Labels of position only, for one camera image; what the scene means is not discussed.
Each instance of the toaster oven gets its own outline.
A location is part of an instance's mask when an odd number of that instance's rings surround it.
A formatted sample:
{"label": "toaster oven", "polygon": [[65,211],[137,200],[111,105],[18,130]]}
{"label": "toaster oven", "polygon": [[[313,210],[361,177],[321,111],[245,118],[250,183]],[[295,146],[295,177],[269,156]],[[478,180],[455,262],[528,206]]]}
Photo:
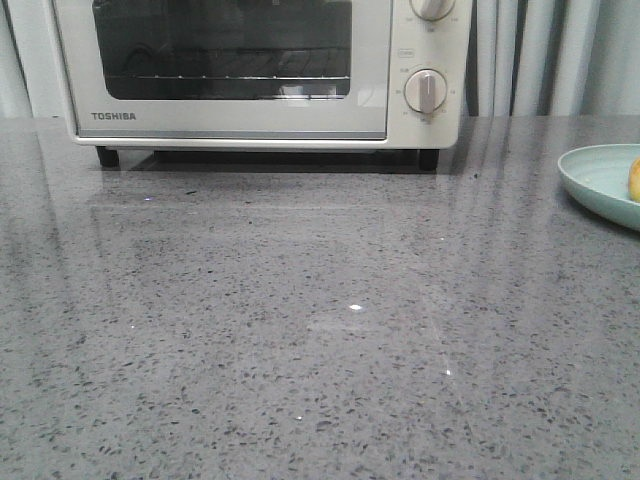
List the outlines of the toaster oven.
{"label": "toaster oven", "polygon": [[409,150],[458,137],[472,0],[44,0],[72,139]]}

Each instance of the yellow fruit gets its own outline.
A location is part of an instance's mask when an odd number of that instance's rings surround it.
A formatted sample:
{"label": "yellow fruit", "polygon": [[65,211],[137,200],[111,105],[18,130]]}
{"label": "yellow fruit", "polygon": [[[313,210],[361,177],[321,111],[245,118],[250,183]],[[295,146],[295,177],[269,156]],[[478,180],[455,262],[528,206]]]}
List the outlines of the yellow fruit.
{"label": "yellow fruit", "polygon": [[640,202],[640,157],[636,158],[629,169],[629,196]]}

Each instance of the oven window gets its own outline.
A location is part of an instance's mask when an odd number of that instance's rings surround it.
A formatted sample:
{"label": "oven window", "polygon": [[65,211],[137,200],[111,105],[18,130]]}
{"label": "oven window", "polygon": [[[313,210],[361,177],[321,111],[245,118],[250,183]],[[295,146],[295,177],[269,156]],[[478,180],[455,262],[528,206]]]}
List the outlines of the oven window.
{"label": "oven window", "polygon": [[121,100],[341,99],[343,0],[94,0],[109,93]]}

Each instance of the control knob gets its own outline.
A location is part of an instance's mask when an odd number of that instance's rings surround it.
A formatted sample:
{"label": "control knob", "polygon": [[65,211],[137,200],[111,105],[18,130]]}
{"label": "control knob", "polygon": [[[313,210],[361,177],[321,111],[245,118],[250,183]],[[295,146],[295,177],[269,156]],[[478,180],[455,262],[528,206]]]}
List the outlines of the control knob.
{"label": "control knob", "polygon": [[454,3],[455,0],[411,0],[416,15],[431,22],[449,15]]}
{"label": "control knob", "polygon": [[447,82],[435,70],[420,70],[407,81],[404,97],[413,110],[429,115],[444,103]]}

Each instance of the plate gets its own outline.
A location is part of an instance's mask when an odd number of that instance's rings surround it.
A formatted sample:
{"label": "plate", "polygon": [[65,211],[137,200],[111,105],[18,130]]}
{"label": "plate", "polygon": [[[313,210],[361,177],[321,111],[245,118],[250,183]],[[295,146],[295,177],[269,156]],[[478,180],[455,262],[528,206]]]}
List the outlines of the plate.
{"label": "plate", "polygon": [[629,198],[629,169],[640,144],[594,145],[565,153],[558,160],[562,183],[589,210],[640,231],[640,203]]}

